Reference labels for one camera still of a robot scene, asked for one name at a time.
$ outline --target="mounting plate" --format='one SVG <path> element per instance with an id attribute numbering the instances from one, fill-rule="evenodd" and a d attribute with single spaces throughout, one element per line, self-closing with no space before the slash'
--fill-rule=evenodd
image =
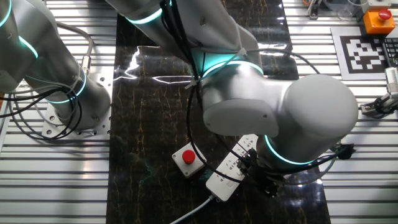
<path id="1" fill-rule="evenodd" d="M 106 91 L 108 91 L 109 96 L 112 98 L 112 89 L 113 89 L 113 79 L 112 78 L 105 78 L 109 76 L 108 74 L 101 74 L 101 73 L 91 73 L 89 77 L 100 84 L 102 84 Z M 61 121 L 58 119 L 57 115 L 55 114 L 54 107 L 49 103 L 47 107 L 47 111 L 45 113 L 45 117 L 55 123 L 61 124 Z M 57 126 L 55 127 L 52 124 L 48 124 L 44 121 L 43 124 L 43 136 L 46 137 L 53 137 L 57 134 L 61 133 L 64 129 L 64 126 Z M 75 131 L 71 133 L 67 137 L 63 138 L 64 140 L 79 140 L 79 139 L 93 139 L 93 140 L 109 140 L 111 133 L 111 108 L 109 107 L 108 115 L 105 116 L 104 120 L 100 122 L 99 125 L 95 126 L 92 129 L 87 129 L 84 131 Z"/>

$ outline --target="white robotic arm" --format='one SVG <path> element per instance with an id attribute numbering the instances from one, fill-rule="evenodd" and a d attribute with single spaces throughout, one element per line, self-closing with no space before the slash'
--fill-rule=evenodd
<path id="1" fill-rule="evenodd" d="M 107 2 L 161 47 L 191 61 L 164 22 L 165 11 L 173 10 L 172 1 Z M 14 89 L 25 74 L 34 88 L 46 85 L 37 81 L 42 79 L 65 83 L 75 88 L 84 106 L 80 129 L 99 122 L 109 107 L 109 96 L 86 77 L 41 0 L 0 0 L 0 6 L 0 18 L 5 18 L 0 39 L 8 43 L 0 44 L 0 58 L 17 59 L 0 62 L 5 74 L 0 77 L 8 81 L 0 87 Z M 324 75 L 297 81 L 264 78 L 257 40 L 237 25 L 219 0 L 178 1 L 178 8 L 193 61 L 198 71 L 204 71 L 200 90 L 203 120 L 210 131 L 226 136 L 258 134 L 265 145 L 257 148 L 260 162 L 288 169 L 312 162 L 354 127 L 358 105 L 340 81 Z M 65 96 L 50 97 L 59 117 L 68 115 L 68 104 L 62 103 L 67 101 Z"/>
<path id="2" fill-rule="evenodd" d="M 0 0 L 0 91 L 14 90 L 21 80 L 44 93 L 47 86 L 69 86 L 81 104 L 81 121 L 74 116 L 76 130 L 98 125 L 108 114 L 110 97 L 82 69 L 62 42 L 57 23 L 41 0 Z M 57 116 L 68 124 L 71 113 L 66 94 L 46 97 Z"/>
<path id="3" fill-rule="evenodd" d="M 162 22 L 160 0 L 107 2 L 161 47 L 186 60 Z M 205 71 L 200 90 L 210 131 L 264 136 L 267 147 L 257 149 L 260 161 L 288 169 L 312 162 L 352 130 L 358 104 L 343 83 L 324 75 L 297 81 L 264 78 L 257 40 L 219 0 L 177 3 L 195 63 L 204 64 L 198 69 Z M 236 55 L 242 49 L 247 55 Z"/>

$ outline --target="aluminum profile table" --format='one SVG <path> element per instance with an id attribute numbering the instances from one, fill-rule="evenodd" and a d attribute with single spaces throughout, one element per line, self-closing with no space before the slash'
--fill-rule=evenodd
<path id="1" fill-rule="evenodd" d="M 308 58 L 321 73 L 341 79 L 331 26 L 356 26 L 320 11 L 310 21 L 302 0 L 283 0 L 293 50 Z M 93 36 L 91 72 L 112 78 L 116 44 L 116 13 L 104 1 L 49 1 L 56 20 L 77 26 Z M 398 18 L 398 10 L 392 10 Z M 59 29 L 76 59 L 85 53 L 84 38 Z M 297 60 L 301 77 L 313 70 Z M 343 81 L 367 103 L 386 93 L 386 82 Z M 46 103 L 39 108 L 45 112 Z M 34 110 L 25 117 L 41 131 L 43 120 Z M 108 141 L 41 145 L 7 123 L 0 136 L 0 223 L 105 223 L 108 188 Z M 398 118 L 380 121 L 359 116 L 353 132 L 343 141 L 358 152 L 349 161 L 337 161 L 324 176 L 326 199 L 334 224 L 398 223 Z"/>

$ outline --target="power outlet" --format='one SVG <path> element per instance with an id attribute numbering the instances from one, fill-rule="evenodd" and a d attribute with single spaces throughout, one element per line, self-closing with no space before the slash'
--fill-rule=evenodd
<path id="1" fill-rule="evenodd" d="M 257 139 L 258 137 L 255 134 L 242 136 L 238 143 L 244 149 L 242 149 L 240 145 L 236 144 L 235 147 L 232 148 L 232 150 L 238 155 L 243 156 L 249 149 L 256 149 Z M 234 154 L 229 153 L 221 162 L 221 164 L 217 167 L 217 171 L 220 171 L 222 174 L 225 174 L 228 177 L 232 177 L 237 180 L 243 180 L 244 175 L 237 167 L 237 163 L 238 158 Z M 206 182 L 206 187 L 211 191 L 211 193 L 213 193 L 224 202 L 226 202 L 231 197 L 231 195 L 238 188 L 238 186 L 239 183 L 228 180 L 216 173 L 212 174 Z"/>

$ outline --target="red emergency stop button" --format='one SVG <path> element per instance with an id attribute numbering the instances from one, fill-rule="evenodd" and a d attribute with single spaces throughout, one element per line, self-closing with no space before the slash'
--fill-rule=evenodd
<path id="1" fill-rule="evenodd" d="M 381 9 L 379 11 L 379 19 L 382 21 L 389 20 L 391 18 L 392 14 L 390 10 L 387 9 Z"/>
<path id="2" fill-rule="evenodd" d="M 195 161 L 195 158 L 195 152 L 192 150 L 185 150 L 185 152 L 182 154 L 182 160 L 184 160 L 186 164 L 191 164 L 193 161 Z"/>

